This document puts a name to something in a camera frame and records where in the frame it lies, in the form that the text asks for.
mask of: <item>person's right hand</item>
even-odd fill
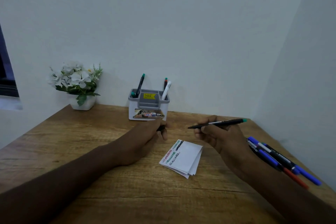
[[[198,124],[223,120],[225,120],[223,117],[213,115],[199,120]],[[242,168],[246,162],[255,160],[256,155],[251,151],[238,125],[217,127],[209,124],[201,129],[195,129],[194,133],[196,138],[214,147],[228,168],[244,180]]]

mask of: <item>pen holder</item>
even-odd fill
[[[128,94],[128,118],[130,120],[153,120],[158,117],[167,119],[169,96],[162,100],[162,90],[140,90],[137,98],[132,98],[132,92],[136,93],[137,89],[132,89]]]

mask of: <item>wood grain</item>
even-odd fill
[[[205,116],[169,112],[168,141],[158,142],[139,162],[107,172],[52,223],[283,223],[282,216],[238,179],[212,147],[187,129]],[[138,122],[128,120],[126,107],[65,107],[0,150],[0,192],[119,138]],[[304,167],[253,121],[240,127],[246,137],[270,144]],[[205,147],[197,174],[188,180],[158,164],[177,139]],[[318,187],[303,180],[312,193],[336,206],[336,194],[326,184]]]

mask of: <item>white paper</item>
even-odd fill
[[[201,145],[177,140],[159,163],[188,179],[196,174],[201,154]]]

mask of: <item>price tag sticker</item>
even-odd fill
[[[144,99],[155,99],[155,95],[156,94],[153,94],[153,93],[144,93],[143,98]]]

